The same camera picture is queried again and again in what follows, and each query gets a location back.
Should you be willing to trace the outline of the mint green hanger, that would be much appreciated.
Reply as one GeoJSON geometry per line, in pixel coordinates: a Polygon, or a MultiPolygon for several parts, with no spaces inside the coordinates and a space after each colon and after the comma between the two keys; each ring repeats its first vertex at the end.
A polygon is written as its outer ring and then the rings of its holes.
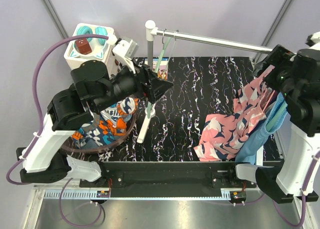
{"type": "Polygon", "coordinates": [[[157,76],[159,78],[164,79],[164,80],[168,79],[168,65],[169,65],[169,61],[171,59],[172,52],[175,48],[175,44],[176,44],[176,42],[174,41],[169,57],[165,57],[166,50],[167,50],[169,44],[171,43],[171,40],[172,40],[172,38],[169,37],[163,43],[162,50],[160,52],[159,57],[156,60],[156,63],[154,63],[154,62],[152,63],[153,71],[155,73],[157,73],[157,76]]]}

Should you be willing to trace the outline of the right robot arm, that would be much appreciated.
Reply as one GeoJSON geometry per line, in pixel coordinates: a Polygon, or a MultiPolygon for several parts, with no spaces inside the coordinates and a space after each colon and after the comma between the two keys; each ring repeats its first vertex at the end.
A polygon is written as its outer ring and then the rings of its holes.
{"type": "Polygon", "coordinates": [[[283,95],[290,115],[291,139],[282,167],[240,163],[227,174],[228,184],[239,187],[255,183],[278,204],[294,197],[316,202],[314,178],[320,151],[320,45],[293,53],[277,45],[263,60],[263,69],[273,66],[264,78],[266,85],[283,95]]]}

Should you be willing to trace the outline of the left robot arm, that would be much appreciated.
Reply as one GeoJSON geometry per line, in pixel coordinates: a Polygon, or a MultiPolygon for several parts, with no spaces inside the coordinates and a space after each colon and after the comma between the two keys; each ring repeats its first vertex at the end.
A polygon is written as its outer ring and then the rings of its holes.
{"type": "Polygon", "coordinates": [[[57,93],[47,107],[40,134],[27,148],[18,148],[22,162],[22,184],[51,184],[66,177],[86,180],[97,187],[108,182],[108,175],[97,162],[75,159],[59,153],[64,142],[80,127],[111,105],[135,95],[157,102],[173,83],[161,79],[149,66],[127,66],[114,77],[107,66],[97,60],[84,62],[71,71],[73,84],[57,93]]]}

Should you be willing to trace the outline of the pink patterned shorts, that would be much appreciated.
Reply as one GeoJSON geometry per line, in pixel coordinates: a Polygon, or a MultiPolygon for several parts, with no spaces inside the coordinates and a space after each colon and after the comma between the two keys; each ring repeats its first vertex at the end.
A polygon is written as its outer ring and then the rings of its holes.
{"type": "Polygon", "coordinates": [[[267,118],[267,108],[275,93],[264,79],[273,69],[269,66],[238,90],[232,114],[206,116],[199,145],[194,147],[201,162],[234,159],[258,124],[267,118]]]}

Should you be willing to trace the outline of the blue orange patterned shorts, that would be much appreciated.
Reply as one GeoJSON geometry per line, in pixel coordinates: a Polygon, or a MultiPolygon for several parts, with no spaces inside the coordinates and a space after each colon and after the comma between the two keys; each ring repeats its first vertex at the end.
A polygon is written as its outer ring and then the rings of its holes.
{"type": "Polygon", "coordinates": [[[77,149],[88,150],[110,145],[127,132],[127,123],[138,108],[139,99],[128,96],[93,114],[93,120],[76,130],[71,139],[77,149]]]}

